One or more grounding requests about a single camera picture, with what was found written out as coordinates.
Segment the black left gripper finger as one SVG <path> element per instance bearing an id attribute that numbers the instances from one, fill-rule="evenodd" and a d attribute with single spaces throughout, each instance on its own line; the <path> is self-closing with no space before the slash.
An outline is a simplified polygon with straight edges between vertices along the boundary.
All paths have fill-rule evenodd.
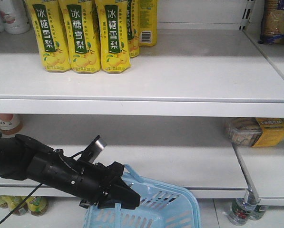
<path id="1" fill-rule="evenodd" d="M 103 189 L 98 200 L 98 209 L 113 208 L 121 204 L 122 209 L 136 209 L 140 205 L 141 196 L 132 190 L 121 177 L 114 177 Z"/>

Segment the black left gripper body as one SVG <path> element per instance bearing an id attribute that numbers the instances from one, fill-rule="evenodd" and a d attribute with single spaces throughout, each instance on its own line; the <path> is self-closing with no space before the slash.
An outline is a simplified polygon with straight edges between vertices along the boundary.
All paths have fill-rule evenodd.
<path id="1" fill-rule="evenodd" d="M 37 153 L 27 168 L 27 177 L 60 191 L 77 196 L 98 208 L 125 204 L 125 183 L 121 176 L 124 165 L 109 166 L 76 161 L 64 156 L 62 150 Z"/>

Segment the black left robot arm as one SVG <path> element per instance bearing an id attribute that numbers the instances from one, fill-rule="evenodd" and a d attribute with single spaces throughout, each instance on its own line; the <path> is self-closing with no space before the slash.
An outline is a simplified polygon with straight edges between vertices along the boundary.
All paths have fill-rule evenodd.
<path id="1" fill-rule="evenodd" d="M 75 154 L 79 157 L 75 160 L 74 156 L 65 156 L 62 149 L 53 149 L 29 136 L 3 138 L 0 133 L 0 177 L 31 179 L 99 209 L 112 208 L 116 203 L 123 209 L 136 209 L 141 196 L 122 180 L 125 166 L 116 161 L 109 166 L 93 162 L 105 146 L 98 135 Z"/>

